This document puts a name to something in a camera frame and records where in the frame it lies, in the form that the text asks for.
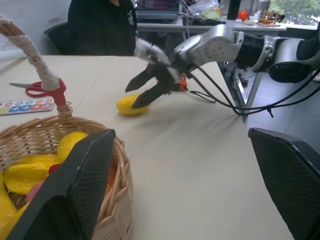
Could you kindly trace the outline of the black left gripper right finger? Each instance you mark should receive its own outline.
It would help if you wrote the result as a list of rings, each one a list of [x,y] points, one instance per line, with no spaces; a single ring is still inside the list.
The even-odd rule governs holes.
[[[306,141],[250,128],[265,187],[295,240],[320,238],[320,155]]]

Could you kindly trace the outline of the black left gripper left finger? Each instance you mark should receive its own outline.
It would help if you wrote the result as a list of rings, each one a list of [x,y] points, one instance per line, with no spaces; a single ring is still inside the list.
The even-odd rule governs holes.
[[[93,133],[41,185],[8,240],[90,240],[107,190],[116,133]]]

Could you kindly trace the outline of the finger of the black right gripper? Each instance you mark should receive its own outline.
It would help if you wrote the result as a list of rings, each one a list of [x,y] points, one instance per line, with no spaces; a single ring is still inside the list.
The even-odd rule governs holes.
[[[173,83],[158,82],[152,88],[141,93],[132,104],[132,109],[140,109],[147,107],[162,95],[166,95],[171,91]]]
[[[144,86],[150,79],[157,76],[159,70],[155,66],[147,66],[145,70],[140,72],[138,75],[133,77],[125,88],[125,92],[131,92],[140,89]]]

